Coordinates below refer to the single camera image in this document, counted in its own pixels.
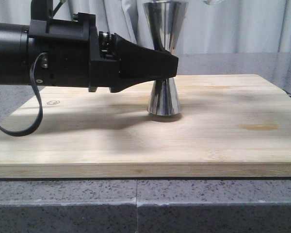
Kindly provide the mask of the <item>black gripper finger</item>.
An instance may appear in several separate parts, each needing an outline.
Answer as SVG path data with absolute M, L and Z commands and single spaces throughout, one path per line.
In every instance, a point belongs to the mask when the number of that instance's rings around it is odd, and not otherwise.
M 119 68 L 118 77 L 116 81 L 112 81 L 110 92 L 117 93 L 140 83 L 176 76 L 178 58 L 170 52 L 138 46 L 116 33 L 114 39 L 114 52 Z
M 168 48 L 165 46 L 166 28 L 164 20 L 160 16 L 150 14 L 149 28 L 154 49 L 162 52 L 169 52 Z

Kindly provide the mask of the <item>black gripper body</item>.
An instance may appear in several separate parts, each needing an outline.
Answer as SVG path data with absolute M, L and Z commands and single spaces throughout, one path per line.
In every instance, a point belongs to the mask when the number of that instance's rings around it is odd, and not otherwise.
M 28 34 L 29 61 L 42 52 L 47 65 L 38 69 L 45 86 L 109 87 L 120 91 L 119 62 L 102 56 L 96 17 L 78 13 L 75 21 L 32 13 Z

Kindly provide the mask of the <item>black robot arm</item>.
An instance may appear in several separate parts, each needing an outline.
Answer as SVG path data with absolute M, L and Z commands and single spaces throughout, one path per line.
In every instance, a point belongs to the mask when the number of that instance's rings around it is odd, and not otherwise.
M 0 23 L 0 84 L 29 84 L 38 59 L 39 85 L 84 87 L 112 93 L 148 81 L 174 77 L 178 59 L 167 51 L 135 45 L 118 34 L 100 33 L 94 15 L 75 21 L 33 16 L 29 25 Z

